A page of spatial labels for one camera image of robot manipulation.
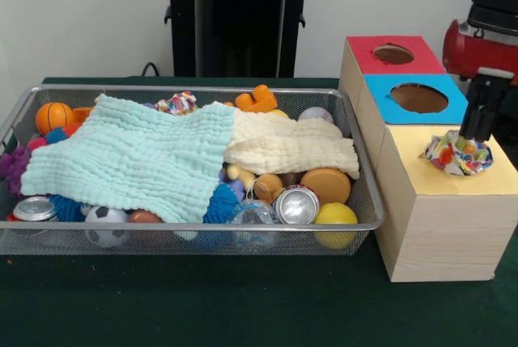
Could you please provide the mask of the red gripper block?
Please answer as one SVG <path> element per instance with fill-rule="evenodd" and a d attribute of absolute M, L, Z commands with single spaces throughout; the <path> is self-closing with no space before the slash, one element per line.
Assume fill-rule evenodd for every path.
<path fill-rule="evenodd" d="M 517 38 L 453 20 L 444 37 L 443 64 L 450 74 L 471 79 L 493 74 L 517 82 Z M 508 91 L 508 80 L 475 77 L 467 91 L 467 107 L 460 135 L 466 140 L 487 141 Z"/>

